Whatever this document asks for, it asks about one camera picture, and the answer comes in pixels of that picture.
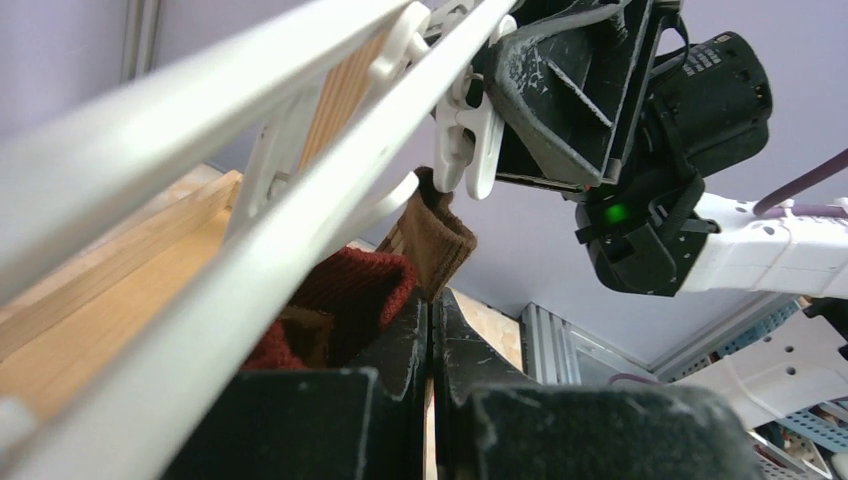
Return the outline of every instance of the white rail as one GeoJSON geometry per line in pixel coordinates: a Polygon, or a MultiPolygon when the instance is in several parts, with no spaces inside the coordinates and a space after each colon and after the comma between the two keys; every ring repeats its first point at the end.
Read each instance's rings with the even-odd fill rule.
{"type": "MultiPolygon", "coordinates": [[[[0,149],[15,179],[0,192],[0,225],[9,230],[0,242],[0,302],[267,114],[405,3],[315,1],[0,149]],[[9,207],[26,198],[44,203],[9,207]]],[[[156,477],[514,3],[476,7],[42,427],[5,478],[156,477]]]]}

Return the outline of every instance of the white wall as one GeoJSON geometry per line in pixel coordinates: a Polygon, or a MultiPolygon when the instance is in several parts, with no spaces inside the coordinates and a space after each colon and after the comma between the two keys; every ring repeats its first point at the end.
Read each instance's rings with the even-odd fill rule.
{"type": "MultiPolygon", "coordinates": [[[[297,0],[163,0],[159,64],[165,64],[292,7],[297,0]]],[[[684,10],[692,40],[735,30],[765,64],[775,98],[768,147],[745,164],[709,179],[710,191],[755,200],[848,146],[848,2],[700,0],[684,10]]],[[[279,45],[269,49],[297,48],[279,45]]],[[[384,183],[431,164],[433,123],[426,120],[398,155],[384,183]]],[[[252,134],[215,158],[243,168],[252,134]]],[[[848,192],[848,172],[801,198],[827,202],[848,192]]],[[[553,193],[497,184],[484,202],[458,194],[455,211],[479,236],[479,247],[453,284],[517,314],[536,302],[648,363],[706,323],[732,312],[743,292],[714,291],[658,299],[606,290],[574,238],[574,206],[553,193]]],[[[379,242],[389,222],[365,235],[379,242]]]]}
{"type": "Polygon", "coordinates": [[[118,86],[126,0],[0,0],[0,140],[118,86]]]}

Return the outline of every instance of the green light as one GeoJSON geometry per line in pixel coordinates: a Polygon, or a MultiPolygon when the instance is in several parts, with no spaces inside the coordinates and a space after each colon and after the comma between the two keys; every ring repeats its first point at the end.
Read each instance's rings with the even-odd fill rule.
{"type": "Polygon", "coordinates": [[[621,223],[627,220],[629,216],[630,212],[627,211],[627,207],[621,203],[609,207],[606,212],[604,212],[604,217],[606,217],[607,223],[610,225],[621,223]]]}

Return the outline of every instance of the red cloth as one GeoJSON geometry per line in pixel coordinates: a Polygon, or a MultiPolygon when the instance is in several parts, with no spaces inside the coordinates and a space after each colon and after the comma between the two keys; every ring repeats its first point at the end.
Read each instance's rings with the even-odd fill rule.
{"type": "MultiPolygon", "coordinates": [[[[415,283],[405,257],[345,247],[312,269],[289,305],[334,317],[327,366],[341,367],[388,328],[415,283]]],[[[242,368],[306,366],[292,352],[283,323],[275,320],[242,368]]]]}

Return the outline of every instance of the brown fabric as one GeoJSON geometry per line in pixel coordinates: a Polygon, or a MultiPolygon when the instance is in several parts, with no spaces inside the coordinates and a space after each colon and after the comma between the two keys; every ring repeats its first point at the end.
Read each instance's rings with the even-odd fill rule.
{"type": "Polygon", "coordinates": [[[415,287],[405,257],[345,247],[319,263],[242,368],[336,368],[364,350],[415,287]]]}
{"type": "Polygon", "coordinates": [[[453,193],[441,193],[433,186],[433,169],[419,167],[415,174],[418,191],[377,251],[408,258],[432,302],[477,248],[477,237],[451,213],[453,193]]]}

